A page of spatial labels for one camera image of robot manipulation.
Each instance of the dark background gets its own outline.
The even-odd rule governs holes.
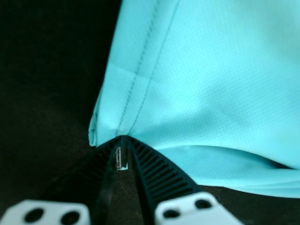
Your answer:
[[[0,1],[0,216],[91,151],[87,130],[120,0]],[[249,225],[300,224],[300,200],[204,187]],[[109,224],[141,225],[118,172]]]

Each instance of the light blue cloth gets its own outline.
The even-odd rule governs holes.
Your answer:
[[[124,0],[90,144],[119,135],[199,185],[300,197],[300,1]]]

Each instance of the black surface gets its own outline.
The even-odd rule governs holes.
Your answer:
[[[116,1],[0,1],[0,215],[91,151],[92,115]],[[247,224],[300,224],[300,201],[205,187]],[[142,224],[131,174],[116,173],[109,224]]]

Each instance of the fabric seam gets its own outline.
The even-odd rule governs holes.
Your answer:
[[[137,78],[138,73],[140,72],[140,68],[141,68],[142,62],[144,60],[144,55],[145,55],[146,49],[147,49],[148,44],[149,44],[149,38],[150,38],[150,35],[152,33],[153,24],[154,24],[154,21],[155,21],[155,19],[157,17],[158,5],[159,5],[159,0],[156,1],[155,6],[154,6],[154,11],[152,13],[151,22],[150,22],[150,25],[149,25],[149,28],[148,28],[148,31],[147,31],[147,37],[145,39],[145,42],[144,42],[144,45],[143,45],[143,48],[142,48],[142,53],[141,53],[139,62],[137,64],[136,70],[134,72],[135,76],[134,76],[134,78],[132,80],[132,83],[131,83],[131,86],[130,86],[130,89],[129,89],[129,93],[128,93],[128,97],[127,97],[127,100],[126,100],[126,103],[125,103],[124,110],[123,110],[123,113],[122,113],[122,116],[121,116],[118,128],[116,130],[116,135],[115,135],[116,137],[118,136],[119,129],[120,129],[121,124],[122,124],[122,122],[124,120],[124,116],[125,116],[125,113],[126,113],[127,108],[128,108],[130,97],[132,95],[132,91],[133,91],[133,88],[135,86],[136,78]]]
[[[180,2],[180,0],[177,1],[176,5],[175,5],[175,9],[173,10],[173,14],[172,14],[171,20],[170,20],[170,22],[169,22],[169,25],[168,25],[168,27],[167,27],[167,31],[166,31],[165,36],[164,36],[164,39],[163,39],[163,42],[162,42],[161,47],[160,47],[159,52],[158,52],[158,56],[157,56],[157,59],[156,59],[156,62],[155,62],[155,66],[154,66],[154,68],[153,68],[153,70],[152,70],[151,77],[150,77],[150,79],[149,79],[149,81],[148,81],[147,88],[146,88],[146,92],[145,92],[145,95],[144,95],[144,97],[143,97],[141,106],[140,106],[140,108],[139,108],[139,110],[138,110],[138,113],[137,113],[137,116],[136,116],[136,118],[135,118],[135,121],[134,121],[134,123],[132,124],[131,128],[129,129],[127,135],[130,134],[131,130],[132,130],[133,127],[135,126],[135,124],[136,124],[136,122],[137,122],[137,120],[138,120],[138,118],[139,118],[139,115],[140,115],[140,113],[141,113],[141,110],[142,110],[142,108],[143,108],[143,106],[144,106],[144,103],[145,103],[145,100],[146,100],[146,98],[147,98],[147,94],[148,94],[148,91],[149,91],[149,88],[150,88],[150,84],[151,84],[152,78],[153,78],[154,73],[155,73],[155,71],[156,71],[156,68],[157,68],[157,66],[158,66],[158,61],[159,61],[159,59],[160,59],[160,55],[161,55],[162,50],[163,50],[164,45],[165,45],[165,41],[166,41],[167,36],[168,36],[168,34],[169,34],[170,27],[171,27],[171,25],[172,25],[172,23],[173,23],[173,20],[174,20],[174,17],[175,17],[175,14],[176,14],[176,11],[177,11],[179,2]]]

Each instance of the mounting hole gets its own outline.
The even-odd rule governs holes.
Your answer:
[[[44,213],[44,210],[41,208],[37,208],[28,212],[24,218],[27,223],[34,223],[38,221]]]
[[[71,211],[63,215],[61,218],[61,223],[63,225],[72,225],[79,220],[79,213],[75,211]]]
[[[180,213],[174,210],[167,210],[164,212],[165,218],[176,218],[178,216],[180,216]]]
[[[195,205],[198,209],[207,209],[207,208],[210,208],[211,207],[211,204],[210,202],[206,201],[206,200],[197,200],[195,202]]]

